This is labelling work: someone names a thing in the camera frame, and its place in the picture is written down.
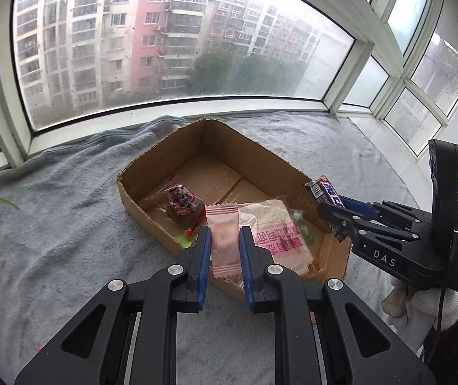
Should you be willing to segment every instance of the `black cable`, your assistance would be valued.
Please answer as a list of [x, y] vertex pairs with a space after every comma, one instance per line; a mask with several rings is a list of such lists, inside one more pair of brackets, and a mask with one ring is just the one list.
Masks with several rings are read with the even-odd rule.
[[436, 350], [437, 342], [439, 340], [439, 334], [441, 333], [441, 318], [443, 318], [443, 302], [445, 300], [446, 287], [441, 288], [441, 295], [439, 296], [439, 310], [437, 312], [437, 329], [436, 337], [434, 339], [434, 345], [430, 351], [430, 354], [425, 359], [425, 365], [428, 365], [434, 356], [434, 351]]

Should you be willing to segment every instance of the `candy wrapper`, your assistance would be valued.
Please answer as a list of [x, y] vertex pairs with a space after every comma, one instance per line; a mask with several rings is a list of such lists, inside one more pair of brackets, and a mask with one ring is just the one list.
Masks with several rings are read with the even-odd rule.
[[190, 238], [195, 227], [204, 219], [204, 202], [189, 191], [183, 184], [171, 180], [158, 193], [145, 198], [143, 209], [163, 207], [168, 217], [185, 229], [184, 235]]
[[[307, 190], [313, 194], [318, 204], [328, 203], [341, 208], [345, 208], [343, 201], [341, 201], [338, 193], [325, 175], [322, 175], [322, 177], [316, 181], [306, 183], [305, 186]], [[346, 239], [347, 234], [343, 230], [343, 227], [337, 226], [336, 224], [330, 222], [327, 222], [327, 224], [336, 239], [338, 239], [340, 242]]]
[[315, 270], [313, 256], [284, 201], [274, 199], [240, 204], [238, 211], [240, 227], [250, 226], [256, 246], [268, 249], [275, 263], [300, 276]]
[[240, 227], [236, 204], [208, 205], [206, 219], [211, 229], [213, 275], [224, 278], [241, 274]]

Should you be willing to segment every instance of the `chocolate bar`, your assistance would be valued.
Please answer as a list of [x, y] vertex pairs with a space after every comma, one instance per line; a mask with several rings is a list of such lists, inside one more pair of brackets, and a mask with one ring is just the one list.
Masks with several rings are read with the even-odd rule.
[[[306, 183], [305, 187], [313, 194], [317, 204], [329, 203], [341, 208], [345, 208], [343, 201], [341, 201], [338, 193], [325, 175], [322, 175], [322, 177], [316, 181]], [[340, 242], [346, 239], [347, 234], [344, 232], [343, 227], [337, 226], [336, 224], [330, 222], [327, 222], [327, 224], [336, 239], [338, 239]]]

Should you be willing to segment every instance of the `hand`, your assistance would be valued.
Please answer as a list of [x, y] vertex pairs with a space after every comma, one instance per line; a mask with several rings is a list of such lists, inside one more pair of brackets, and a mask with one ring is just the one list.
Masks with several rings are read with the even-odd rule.
[[[382, 309], [388, 314], [387, 323], [396, 328], [397, 335], [413, 352], [417, 352], [430, 329], [437, 328], [441, 290], [434, 288], [409, 294], [407, 285], [398, 279], [391, 277], [391, 284], [393, 290], [382, 300]], [[447, 289], [441, 331], [449, 329], [457, 320], [458, 292]]]

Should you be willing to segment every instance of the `gray blanket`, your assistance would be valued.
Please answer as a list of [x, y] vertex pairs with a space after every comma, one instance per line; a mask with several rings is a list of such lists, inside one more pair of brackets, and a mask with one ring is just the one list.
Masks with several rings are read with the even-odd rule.
[[[340, 194], [416, 205], [373, 144], [347, 119], [274, 113], [223, 117]], [[162, 117], [47, 150], [0, 172], [0, 376], [18, 372], [103, 285], [136, 282], [174, 262], [124, 210], [115, 184], [128, 162], [187, 120]], [[389, 276], [351, 255], [346, 282], [379, 315]], [[273, 384], [271, 317], [251, 315], [215, 287], [204, 311], [179, 315], [177, 383]]]

